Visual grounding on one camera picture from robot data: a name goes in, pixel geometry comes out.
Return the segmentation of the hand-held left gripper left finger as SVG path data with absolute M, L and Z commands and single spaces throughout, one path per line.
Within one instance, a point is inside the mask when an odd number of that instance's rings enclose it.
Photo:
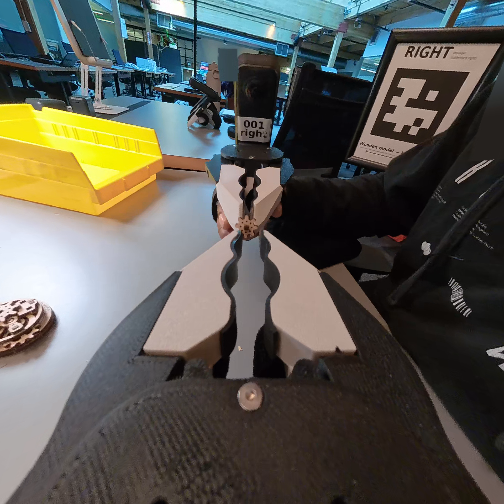
M 221 336 L 233 317 L 242 237 L 232 232 L 181 270 L 143 346 L 146 355 L 201 359 L 212 368 L 227 353 Z

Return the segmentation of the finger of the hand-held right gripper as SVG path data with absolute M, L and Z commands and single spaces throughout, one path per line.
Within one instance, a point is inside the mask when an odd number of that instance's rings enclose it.
M 221 165 L 216 184 L 217 216 L 224 215 L 232 229 L 246 229 L 249 223 L 244 214 L 243 178 L 246 178 L 243 167 Z
M 280 204 L 283 190 L 281 168 L 273 166 L 250 168 L 248 176 L 253 177 L 248 233 L 259 233 Z

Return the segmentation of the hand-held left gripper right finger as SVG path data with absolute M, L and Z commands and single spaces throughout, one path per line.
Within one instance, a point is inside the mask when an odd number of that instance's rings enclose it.
M 328 290 L 331 278 L 268 231 L 260 234 L 263 280 L 270 293 L 265 305 L 264 346 L 289 375 L 297 362 L 317 362 L 356 345 Z

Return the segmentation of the small wooden gear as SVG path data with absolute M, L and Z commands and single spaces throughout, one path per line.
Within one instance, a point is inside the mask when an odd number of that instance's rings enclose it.
M 239 217 L 235 227 L 242 233 L 245 240 L 253 239 L 258 235 L 259 232 L 259 227 L 256 223 L 256 219 L 250 218 L 247 215 L 245 215 L 244 217 Z

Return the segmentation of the person's right forearm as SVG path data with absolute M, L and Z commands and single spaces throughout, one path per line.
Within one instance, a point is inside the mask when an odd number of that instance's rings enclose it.
M 319 270 L 354 259 L 360 238 L 406 235 L 415 221 L 385 181 L 385 173 L 349 180 L 292 177 L 266 230 Z

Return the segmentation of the grey desk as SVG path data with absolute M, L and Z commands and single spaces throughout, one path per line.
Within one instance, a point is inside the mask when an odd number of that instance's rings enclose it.
M 214 183 L 164 170 L 102 216 L 1 197 L 1 302 L 54 311 L 1 364 L 1 503 L 503 503 L 409 354 L 331 278 L 356 345 L 288 375 L 264 346 L 260 237 L 241 239 L 225 355 L 143 346 L 211 238 Z

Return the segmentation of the person's right hand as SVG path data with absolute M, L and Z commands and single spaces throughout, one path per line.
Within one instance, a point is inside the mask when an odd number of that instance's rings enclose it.
M 216 222 L 217 232 L 220 239 L 224 239 L 236 230 L 226 218 L 222 210 L 222 206 L 217 199 L 217 195 L 214 195 L 212 200 L 212 216 Z

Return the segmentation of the black and white gadget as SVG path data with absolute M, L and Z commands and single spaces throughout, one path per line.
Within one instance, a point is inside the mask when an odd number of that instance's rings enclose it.
M 200 91 L 203 95 L 191 109 L 187 118 L 187 128 L 189 129 L 194 125 L 202 127 L 211 125 L 213 129 L 220 129 L 222 119 L 219 112 L 221 103 L 219 94 L 198 79 L 190 78 L 189 84 L 194 90 Z

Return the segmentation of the black high-back chair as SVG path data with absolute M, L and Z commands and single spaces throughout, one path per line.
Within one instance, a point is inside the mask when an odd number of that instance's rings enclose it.
M 273 147 L 294 169 L 331 169 L 325 177 L 337 178 L 371 88 L 370 81 L 305 62 L 295 69 Z

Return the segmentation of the adjacent grey table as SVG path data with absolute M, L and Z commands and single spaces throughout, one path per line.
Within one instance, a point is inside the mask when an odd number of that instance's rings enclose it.
M 154 129 L 162 152 L 165 168 L 205 172 L 205 163 L 221 149 L 234 143 L 226 125 L 219 130 L 187 128 L 191 107 L 180 104 L 120 96 L 104 100 L 109 106 L 128 107 L 129 110 L 111 116 L 117 122 Z

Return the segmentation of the person's black hoodie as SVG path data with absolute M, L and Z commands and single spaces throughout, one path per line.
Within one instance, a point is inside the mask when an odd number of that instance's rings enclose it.
M 386 278 L 363 282 L 394 337 L 503 481 L 503 71 Z

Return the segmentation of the black framed marker sign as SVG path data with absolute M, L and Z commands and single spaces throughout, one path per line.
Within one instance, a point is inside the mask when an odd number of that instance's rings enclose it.
M 503 26 L 392 30 L 346 162 L 386 170 L 447 130 L 502 62 Z

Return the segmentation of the dark grey box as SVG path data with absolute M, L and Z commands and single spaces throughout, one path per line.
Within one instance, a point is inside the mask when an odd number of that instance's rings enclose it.
M 94 102 L 89 96 L 72 95 L 69 97 L 72 111 L 77 114 L 96 117 Z

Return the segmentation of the yellow plastic storage bin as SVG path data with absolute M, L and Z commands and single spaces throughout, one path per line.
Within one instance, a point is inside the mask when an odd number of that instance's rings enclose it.
M 98 216 L 163 168 L 153 129 L 1 105 L 1 196 Z

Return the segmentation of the round wooden gear model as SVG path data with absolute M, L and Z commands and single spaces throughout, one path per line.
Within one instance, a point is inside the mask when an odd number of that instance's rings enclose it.
M 1 303 L 1 358 L 18 353 L 43 338 L 52 329 L 52 308 L 34 298 Z

